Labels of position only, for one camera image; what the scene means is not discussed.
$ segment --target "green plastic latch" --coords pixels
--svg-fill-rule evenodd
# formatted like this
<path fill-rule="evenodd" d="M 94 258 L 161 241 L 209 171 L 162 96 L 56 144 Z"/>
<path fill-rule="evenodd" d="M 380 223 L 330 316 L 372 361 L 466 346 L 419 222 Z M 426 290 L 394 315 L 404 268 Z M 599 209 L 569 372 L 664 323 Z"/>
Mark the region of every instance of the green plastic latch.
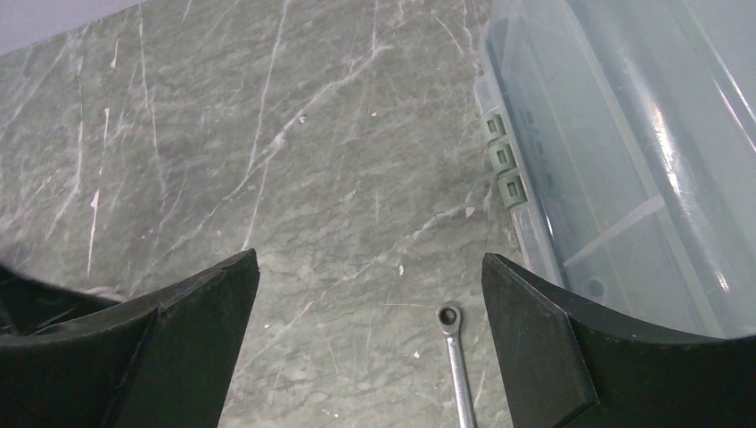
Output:
<path fill-rule="evenodd" d="M 499 178 L 498 190 L 501 192 L 501 199 L 504 200 L 504 207 L 508 210 L 528 201 L 518 174 Z"/>
<path fill-rule="evenodd" d="M 483 137 L 486 140 L 486 144 L 497 138 L 506 136 L 504 122 L 502 122 L 501 115 L 498 113 L 490 113 L 483 116 L 483 119 L 481 119 L 481 128 L 483 128 Z"/>
<path fill-rule="evenodd" d="M 491 166 L 494 174 L 499 175 L 517 166 L 512 155 L 512 146 L 509 143 L 498 142 L 489 148 Z"/>

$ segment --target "ratcheting wrench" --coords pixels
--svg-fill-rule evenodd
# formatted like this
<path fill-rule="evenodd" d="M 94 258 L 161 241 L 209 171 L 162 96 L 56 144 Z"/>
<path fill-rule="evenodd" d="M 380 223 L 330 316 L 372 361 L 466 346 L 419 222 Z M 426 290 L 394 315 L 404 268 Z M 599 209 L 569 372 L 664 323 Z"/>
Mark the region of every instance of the ratcheting wrench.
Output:
<path fill-rule="evenodd" d="M 451 377 L 454 381 L 456 410 L 459 414 L 459 426 L 460 428 L 475 428 L 473 404 L 470 401 L 470 388 L 467 386 L 467 373 L 464 370 L 462 347 L 459 342 L 462 313 L 452 302 L 448 301 L 441 305 L 436 316 L 447 341 Z"/>

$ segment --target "plastic container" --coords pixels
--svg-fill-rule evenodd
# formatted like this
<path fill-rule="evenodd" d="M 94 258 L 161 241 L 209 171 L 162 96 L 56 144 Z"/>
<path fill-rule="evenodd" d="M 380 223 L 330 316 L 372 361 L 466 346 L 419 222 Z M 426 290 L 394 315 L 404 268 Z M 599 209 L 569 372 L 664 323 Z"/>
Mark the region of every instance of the plastic container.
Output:
<path fill-rule="evenodd" d="M 496 0 L 483 116 L 528 268 L 690 333 L 756 333 L 756 4 Z"/>

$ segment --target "plastic box lid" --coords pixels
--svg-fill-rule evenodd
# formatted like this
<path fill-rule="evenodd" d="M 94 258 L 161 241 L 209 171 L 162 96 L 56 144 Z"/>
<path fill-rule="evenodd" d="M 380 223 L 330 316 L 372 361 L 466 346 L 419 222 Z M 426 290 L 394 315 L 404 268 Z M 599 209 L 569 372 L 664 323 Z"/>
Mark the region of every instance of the plastic box lid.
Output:
<path fill-rule="evenodd" d="M 495 0 L 481 113 L 528 268 L 632 317 L 756 333 L 756 4 Z"/>

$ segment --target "wrench handle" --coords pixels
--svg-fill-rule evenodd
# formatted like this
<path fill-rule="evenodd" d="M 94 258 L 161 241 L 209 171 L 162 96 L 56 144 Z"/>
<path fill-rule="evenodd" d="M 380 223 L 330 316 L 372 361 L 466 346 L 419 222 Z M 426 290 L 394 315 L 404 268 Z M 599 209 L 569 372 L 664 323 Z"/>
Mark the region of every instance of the wrench handle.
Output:
<path fill-rule="evenodd" d="M 470 388 L 467 384 L 467 373 L 464 370 L 459 336 L 454 334 L 447 336 L 446 339 L 449 361 L 451 362 L 451 376 L 454 382 L 456 410 L 459 414 L 459 426 L 460 428 L 475 428 L 473 404 L 470 401 Z"/>

